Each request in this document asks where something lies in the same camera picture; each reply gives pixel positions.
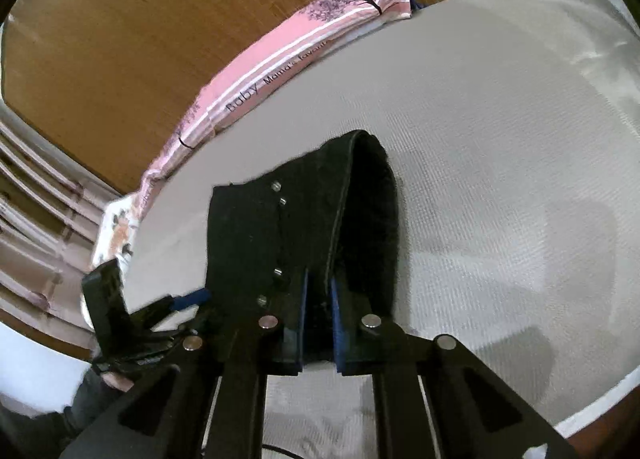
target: black arm mount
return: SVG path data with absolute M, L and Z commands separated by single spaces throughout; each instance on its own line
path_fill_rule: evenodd
M 62 458 L 260 457 L 267 376 L 302 371 L 306 277 L 298 298 L 274 299 L 259 319 L 215 327 L 214 308 L 204 303 L 187 325 L 152 335 L 166 301 L 128 316 L 117 281 L 106 280 L 114 271 L 107 262 L 83 282 L 98 340 L 107 344 L 95 367 L 146 373 Z M 380 459 L 577 457 L 453 336 L 407 335 L 372 314 L 344 274 L 332 280 L 331 294 L 338 372 L 373 377 Z

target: person's hand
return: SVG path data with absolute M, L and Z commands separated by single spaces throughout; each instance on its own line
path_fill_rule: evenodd
M 111 389 L 127 392 L 133 387 L 133 381 L 118 373 L 103 373 L 102 381 L 104 381 Z

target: blue strip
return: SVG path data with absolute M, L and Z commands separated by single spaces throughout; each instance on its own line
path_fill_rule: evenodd
M 342 330 L 335 277 L 331 280 L 331 305 L 334 315 L 334 362 L 336 369 L 341 373 L 344 370 L 344 347 L 347 345 L 347 335 Z
M 305 270 L 302 283 L 302 298 L 300 299 L 300 328 L 298 328 L 298 364 L 302 370 L 305 356 L 305 319 L 306 319 L 306 289 L 309 283 L 309 270 Z
M 187 295 L 176 296 L 169 309 L 171 311 L 182 311 L 192 305 L 202 305 L 209 299 L 211 299 L 211 292 L 206 287 L 203 287 Z

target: pink baby blanket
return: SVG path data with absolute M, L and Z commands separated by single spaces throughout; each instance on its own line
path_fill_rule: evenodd
M 116 257 L 124 275 L 140 221 L 166 179 L 205 140 L 312 62 L 386 22 L 409 17 L 409 0 L 317 0 L 249 46 L 201 89 L 146 169 L 139 190 L 107 206 L 92 266 Z

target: metal bolt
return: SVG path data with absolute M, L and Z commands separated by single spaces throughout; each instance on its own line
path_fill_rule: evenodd
M 444 349 L 445 351 L 450 351 L 456 348 L 456 339 L 453 336 L 448 334 L 443 334 L 442 336 L 438 336 L 436 340 L 436 344 L 440 349 Z
M 182 341 L 182 347 L 187 351 L 197 351 L 202 347 L 202 338 L 199 336 L 187 336 Z
M 278 319 L 272 314 L 266 314 L 258 320 L 258 325 L 263 329 L 273 329 L 278 325 Z
M 373 313 L 364 315 L 360 321 L 364 327 L 368 327 L 370 329 L 380 327 L 380 324 L 382 324 L 382 319 L 377 314 Z

